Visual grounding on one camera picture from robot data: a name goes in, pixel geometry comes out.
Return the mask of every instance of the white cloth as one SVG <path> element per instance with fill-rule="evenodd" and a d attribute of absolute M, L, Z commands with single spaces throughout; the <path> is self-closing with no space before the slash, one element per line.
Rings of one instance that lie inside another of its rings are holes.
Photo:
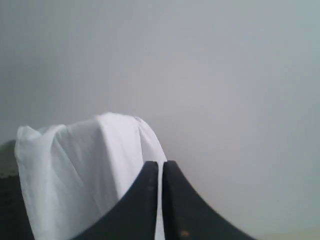
<path fill-rule="evenodd" d="M 15 155 L 36 240 L 69 240 L 105 215 L 145 161 L 159 164 L 156 240 L 164 239 L 161 179 L 165 154 L 140 118 L 106 113 L 72 125 L 18 129 Z"/>

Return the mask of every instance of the white fabric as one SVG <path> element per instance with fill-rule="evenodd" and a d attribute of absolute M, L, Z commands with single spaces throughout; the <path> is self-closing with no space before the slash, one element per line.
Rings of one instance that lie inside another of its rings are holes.
<path fill-rule="evenodd" d="M 68 240 L 87 229 L 127 192 L 145 161 L 158 162 L 161 185 L 166 161 L 143 120 L 114 113 L 68 126 L 22 126 L 15 155 L 36 240 Z M 160 192 L 156 240 L 164 239 Z"/>

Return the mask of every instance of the black curved edge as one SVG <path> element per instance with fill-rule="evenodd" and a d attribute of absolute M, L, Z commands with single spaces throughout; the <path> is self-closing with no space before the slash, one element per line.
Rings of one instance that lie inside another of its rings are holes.
<path fill-rule="evenodd" d="M 154 240 L 158 205 L 158 163 L 146 161 L 119 202 L 73 240 Z"/>
<path fill-rule="evenodd" d="M 162 214 L 166 240 L 254 240 L 214 211 L 175 161 L 163 165 Z"/>

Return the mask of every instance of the light gray background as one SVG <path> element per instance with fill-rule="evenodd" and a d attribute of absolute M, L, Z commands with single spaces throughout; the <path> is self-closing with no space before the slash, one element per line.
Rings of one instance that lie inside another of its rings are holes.
<path fill-rule="evenodd" d="M 320 226 L 320 1 L 0 0 L 0 142 L 140 116 L 253 235 Z"/>

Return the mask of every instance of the white wall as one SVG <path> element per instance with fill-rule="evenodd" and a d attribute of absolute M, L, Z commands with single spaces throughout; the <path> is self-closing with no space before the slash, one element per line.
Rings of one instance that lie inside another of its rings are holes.
<path fill-rule="evenodd" d="M 320 1 L 1 0 L 0 142 L 106 111 L 253 235 L 320 226 Z"/>

